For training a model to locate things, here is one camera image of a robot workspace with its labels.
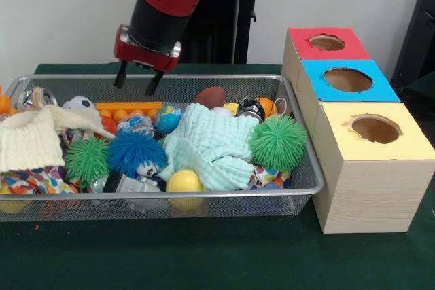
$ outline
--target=white wall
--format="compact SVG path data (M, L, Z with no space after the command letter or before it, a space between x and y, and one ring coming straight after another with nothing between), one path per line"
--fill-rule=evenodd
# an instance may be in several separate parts
M114 61L135 0L0 0L0 83L40 62ZM287 26L352 26L390 75L415 0L257 0L249 62L280 63Z

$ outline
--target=blue globe ball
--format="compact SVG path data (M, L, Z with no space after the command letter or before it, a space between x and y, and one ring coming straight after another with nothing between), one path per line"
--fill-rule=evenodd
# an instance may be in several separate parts
M181 118L183 110L173 105L164 105L156 114L156 129L161 135L168 135L173 132Z

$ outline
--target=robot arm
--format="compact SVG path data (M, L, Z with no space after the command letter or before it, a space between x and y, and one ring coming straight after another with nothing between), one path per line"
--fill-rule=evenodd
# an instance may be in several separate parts
M127 62L153 68L156 74L147 87L153 95L164 73L178 63L178 42L200 0L137 0L130 25L121 25L116 34L115 57L121 61L115 85L122 87Z

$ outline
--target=green tablecloth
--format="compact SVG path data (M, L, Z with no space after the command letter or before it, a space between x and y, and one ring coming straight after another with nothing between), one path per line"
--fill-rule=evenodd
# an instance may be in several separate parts
M115 72L116 65L37 68ZM177 68L206 72L280 66ZM324 235L311 201L297 217L2 223L0 288L434 289L434 211L430 190L406 234Z

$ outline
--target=cardboard box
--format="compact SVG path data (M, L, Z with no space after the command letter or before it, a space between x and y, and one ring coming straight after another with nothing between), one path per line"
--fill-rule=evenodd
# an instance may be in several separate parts
M303 60L296 98L312 136L320 101L400 102L373 60Z
M288 29L281 74L298 87L302 60L370 60L350 28Z
M322 103L313 144L326 184L313 197L324 233L406 232L435 151L402 103Z

